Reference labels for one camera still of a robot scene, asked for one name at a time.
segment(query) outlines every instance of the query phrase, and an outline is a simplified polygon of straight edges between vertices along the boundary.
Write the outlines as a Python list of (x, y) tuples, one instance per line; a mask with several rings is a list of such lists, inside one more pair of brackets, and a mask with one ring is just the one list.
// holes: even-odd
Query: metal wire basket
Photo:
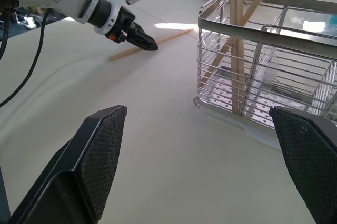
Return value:
[[(245, 0), (244, 7), (251, 1)], [(229, 0), (210, 0), (199, 15), (195, 104), (271, 128), (271, 106), (300, 109), (336, 123), (337, 32), (329, 22), (336, 14), (337, 4), (330, 2), (264, 0), (247, 25), (239, 27), (230, 25)], [(319, 24), (320, 32), (309, 31), (308, 23)], [(244, 56), (233, 56), (231, 46), (222, 52), (234, 37), (243, 41)], [(233, 58), (244, 62), (244, 74), (231, 70)], [(235, 83), (238, 92), (233, 92)]]

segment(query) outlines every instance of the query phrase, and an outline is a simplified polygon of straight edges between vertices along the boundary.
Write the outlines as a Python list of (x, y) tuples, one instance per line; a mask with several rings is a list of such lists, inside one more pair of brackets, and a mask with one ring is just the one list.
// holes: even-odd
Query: table surface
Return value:
[[(195, 27), (207, 0), (142, 0), (130, 9), (154, 38)], [(1, 99), (27, 74), (39, 30), (11, 38)], [(115, 44), (89, 24), (46, 27), (31, 80), (1, 109), (0, 166), (13, 212), (88, 115), (126, 104), (120, 160), (100, 224), (314, 223), (282, 154), (194, 106), (197, 33), (108, 62)]]

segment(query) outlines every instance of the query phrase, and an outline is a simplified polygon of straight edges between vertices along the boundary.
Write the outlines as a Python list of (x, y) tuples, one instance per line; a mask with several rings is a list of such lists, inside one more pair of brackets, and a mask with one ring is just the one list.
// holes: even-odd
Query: wooden dowel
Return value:
[[(240, 21), (243, 16), (243, 0), (236, 0), (236, 21), (240, 25)], [(237, 75), (236, 75), (236, 86), (237, 86), (237, 100), (238, 100), (238, 106), (235, 111), (237, 113), (240, 112), (240, 108), (242, 107), (242, 104), (244, 102), (245, 97), (245, 71), (244, 71), (244, 43), (241, 39), (237, 39), (236, 41), (236, 56), (238, 57), (237, 59)]]
[[(259, 6), (259, 4), (261, 3), (262, 0), (253, 0), (252, 4), (250, 5), (250, 7), (247, 9), (246, 13), (243, 15), (243, 17), (240, 19), (239, 25), (240, 26), (244, 26), (246, 25), (246, 23), (248, 22), (248, 20), (252, 17), (254, 11), (257, 9), (257, 7)], [(221, 53), (227, 53), (228, 50), (232, 47), (232, 44), (234, 43), (235, 38), (233, 37), (229, 37), (227, 42), (225, 43), (225, 45), (221, 48), (220, 52)], [(218, 66), (221, 62), (223, 58), (222, 54), (217, 54), (217, 56), (215, 57), (215, 59), (211, 62), (212, 66)], [(214, 72), (216, 70), (215, 67), (210, 67), (208, 69), (208, 72), (206, 72), (204, 74), (204, 77), (201, 79), (201, 81), (199, 82), (199, 87), (204, 87), (204, 83), (207, 83), (208, 78), (211, 77), (212, 72)]]
[[(156, 43), (157, 43), (157, 44), (162, 43), (162, 42), (164, 42), (164, 41), (170, 40), (170, 39), (175, 38), (175, 37), (177, 37), (177, 36), (181, 36), (181, 35), (183, 35), (183, 34), (186, 34), (186, 33), (188, 33), (188, 32), (191, 32), (191, 31), (193, 31), (193, 30), (194, 30), (193, 28), (190, 28), (190, 29), (187, 29), (187, 30), (182, 30), (182, 31), (180, 31), (180, 32), (178, 32), (178, 33), (176, 33), (176, 34), (173, 34), (173, 35), (171, 35), (171, 36), (162, 38), (162, 39), (156, 41)], [(140, 50), (142, 50), (142, 49), (139, 48), (139, 47), (135, 47), (135, 48), (132, 48), (132, 49), (128, 49), (128, 50), (126, 50), (126, 51), (124, 51), (124, 52), (117, 53), (116, 55), (113, 55), (113, 56), (109, 57), (109, 61), (114, 61), (114, 60), (117, 60), (117, 59), (119, 59), (119, 58), (126, 57), (126, 56), (128, 56), (128, 55), (130, 55), (130, 54), (132, 54), (132, 53), (139, 52)]]
[[(230, 0), (230, 22), (232, 25), (237, 25), (237, 5), (236, 0)], [(231, 72), (232, 72), (232, 112), (238, 113), (238, 89), (237, 89), (237, 67), (239, 60), (237, 57), (237, 39), (233, 41), (231, 48)]]

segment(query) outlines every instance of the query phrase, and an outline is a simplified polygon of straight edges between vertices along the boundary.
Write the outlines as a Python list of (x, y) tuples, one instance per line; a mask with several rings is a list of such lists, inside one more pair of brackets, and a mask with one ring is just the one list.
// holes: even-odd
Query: black cable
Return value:
[(27, 76), (25, 77), (25, 79), (22, 81), (22, 83), (19, 85), (19, 87), (14, 92), (7, 99), (5, 99), (3, 102), (0, 103), (0, 107), (3, 107), (8, 102), (10, 102), (18, 94), (18, 92), (24, 87), (24, 85), (26, 85), (27, 81), (30, 79), (30, 77), (31, 77), (31, 75), (34, 71), (34, 68), (36, 66), (38, 57), (40, 56), (40, 52), (41, 52), (42, 45), (43, 45), (44, 28), (45, 28), (46, 21), (47, 21), (47, 18), (48, 18), (48, 15), (49, 15), (50, 12), (51, 12), (51, 9), (48, 9), (47, 12), (44, 14), (44, 17), (43, 17), (43, 20), (42, 20), (42, 23), (41, 23), (40, 41), (39, 41), (39, 44), (38, 44), (36, 55), (34, 57), (33, 63), (31, 65), (31, 68), (29, 69), (29, 72), (28, 72)]
[(3, 14), (5, 16), (4, 16), (4, 31), (2, 33), (2, 42), (0, 47), (0, 60), (2, 59), (2, 56), (4, 55), (7, 46), (9, 23), (11, 22), (11, 11), (10, 10), (3, 11)]

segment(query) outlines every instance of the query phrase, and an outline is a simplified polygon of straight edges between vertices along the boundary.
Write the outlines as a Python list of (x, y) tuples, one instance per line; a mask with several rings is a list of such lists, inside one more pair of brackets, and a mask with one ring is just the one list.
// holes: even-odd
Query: wire rack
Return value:
[[(251, 1), (245, 0), (244, 7)], [(247, 25), (239, 27), (229, 24), (229, 0), (210, 0), (199, 15), (195, 104), (212, 105), (271, 128), (271, 106), (296, 108), (336, 123), (337, 38), (304, 30), (308, 23), (327, 28), (335, 14), (335, 3), (264, 0)], [(228, 43), (233, 37), (243, 41), (244, 56), (233, 56)], [(229, 47), (226, 53), (224, 46)], [(244, 64), (244, 74), (231, 70), (234, 58)], [(233, 92), (235, 84), (238, 92)]]

